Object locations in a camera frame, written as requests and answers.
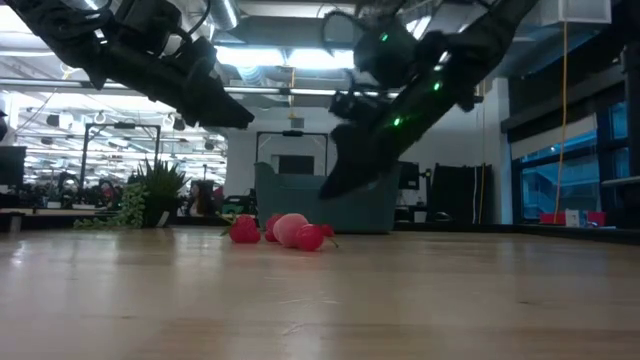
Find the ceiling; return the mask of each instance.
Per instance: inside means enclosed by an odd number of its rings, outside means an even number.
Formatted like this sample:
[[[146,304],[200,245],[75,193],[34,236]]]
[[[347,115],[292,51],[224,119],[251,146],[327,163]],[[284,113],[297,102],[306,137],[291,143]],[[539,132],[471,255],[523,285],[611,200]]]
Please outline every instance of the ceiling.
[[[86,6],[87,3],[84,0],[68,1],[79,4],[78,6]],[[101,6],[103,1],[94,0],[93,3]],[[233,0],[213,1],[216,6],[233,7]],[[202,12],[205,6],[202,1],[172,2],[183,14],[197,14],[198,11]],[[115,0],[113,9],[119,6],[119,3],[120,1]],[[480,7],[461,3],[464,1],[412,0],[406,3],[401,18],[416,37],[425,30],[456,32],[483,12]],[[295,84],[296,88],[346,89],[348,81],[344,68],[353,67],[350,49],[358,40],[359,34],[348,21],[331,21],[326,38],[337,51],[334,57],[331,57],[321,49],[321,18],[335,8],[350,13],[358,11],[370,14],[394,4],[392,1],[382,0],[365,5],[358,5],[357,0],[340,0],[336,4],[314,0],[238,0],[237,27],[230,31],[215,30],[213,18],[209,18],[198,35],[210,37],[218,48],[220,64],[216,70],[227,85],[288,87]],[[69,80],[87,80],[84,71],[70,69],[62,64],[7,6],[0,6],[0,18],[0,77],[49,80],[66,77]],[[190,27],[194,21],[193,16],[185,16],[183,27]],[[584,37],[593,31],[593,28],[576,27],[569,37],[573,41],[574,38]],[[545,56],[548,58],[554,56],[553,54],[557,55],[561,35],[562,31],[557,26],[539,26],[534,24],[534,21],[525,22],[495,75],[523,73],[540,61],[545,61]],[[295,71],[283,65],[292,66]],[[372,81],[364,74],[358,76]],[[17,141],[21,145],[29,146],[29,160],[33,169],[29,175],[32,177],[40,170],[79,171],[78,151],[83,145],[84,124],[94,122],[100,114],[105,115],[105,124],[126,121],[137,125],[160,126],[160,153],[163,159],[183,160],[184,169],[189,171],[190,176],[198,178],[203,176],[203,165],[209,164],[208,176],[218,182],[224,181],[225,132],[211,133],[198,128],[174,131],[173,118],[168,117],[174,109],[162,103],[151,102],[142,96],[105,95],[95,92],[53,94],[53,88],[48,91],[40,90],[18,93],[14,96],[13,102],[14,106],[20,108]],[[234,97],[256,115],[249,131],[289,129],[289,117],[304,118],[304,130],[308,132],[328,132],[338,123],[338,120],[326,111],[327,97]],[[60,118],[64,119],[61,123],[64,124],[59,127],[47,125],[47,117],[50,115],[61,115]],[[92,170],[88,179],[107,175],[125,178],[135,169],[140,159],[153,153],[153,139],[154,135],[143,128],[104,129],[102,135],[96,136],[89,144],[91,151],[88,164],[91,164]],[[208,140],[215,143],[213,151],[204,148]]]

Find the computer monitor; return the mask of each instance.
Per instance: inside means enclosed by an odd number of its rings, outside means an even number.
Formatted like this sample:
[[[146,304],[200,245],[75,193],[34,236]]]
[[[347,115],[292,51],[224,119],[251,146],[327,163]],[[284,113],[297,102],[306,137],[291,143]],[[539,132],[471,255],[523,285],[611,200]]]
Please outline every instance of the computer monitor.
[[[22,186],[27,148],[0,146],[0,185]]]
[[[420,190],[420,164],[400,161],[400,190]]]

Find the pink balloon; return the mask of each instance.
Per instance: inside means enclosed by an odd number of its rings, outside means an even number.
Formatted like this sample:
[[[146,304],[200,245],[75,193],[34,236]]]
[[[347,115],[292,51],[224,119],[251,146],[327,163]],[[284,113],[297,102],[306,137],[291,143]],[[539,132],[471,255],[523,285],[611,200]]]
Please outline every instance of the pink balloon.
[[[273,226],[273,235],[284,247],[296,247],[296,233],[308,225],[307,219],[300,214],[287,214]]]

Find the wooden floor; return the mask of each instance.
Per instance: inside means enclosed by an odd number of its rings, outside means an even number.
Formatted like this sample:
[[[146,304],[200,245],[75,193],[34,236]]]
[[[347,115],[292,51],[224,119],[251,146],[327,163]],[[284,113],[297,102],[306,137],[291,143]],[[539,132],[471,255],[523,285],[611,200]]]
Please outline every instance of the wooden floor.
[[[212,228],[0,236],[0,359],[640,359],[640,248]]]

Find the green plant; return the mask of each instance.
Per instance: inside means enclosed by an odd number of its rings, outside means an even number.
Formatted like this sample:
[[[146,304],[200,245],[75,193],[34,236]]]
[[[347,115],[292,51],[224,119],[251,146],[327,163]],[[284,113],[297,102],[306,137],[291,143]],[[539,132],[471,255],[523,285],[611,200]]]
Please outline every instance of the green plant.
[[[94,218],[84,221],[76,220],[76,229],[105,229],[131,227],[139,229],[143,225],[145,202],[149,193],[144,184],[128,185],[122,194],[122,210],[116,216],[106,220]]]
[[[167,161],[157,161],[151,166],[151,162],[145,159],[144,167],[138,167],[136,176],[140,183],[144,184],[149,196],[154,197],[178,197],[178,191],[187,183],[184,172],[178,172],[178,164],[169,167]]]

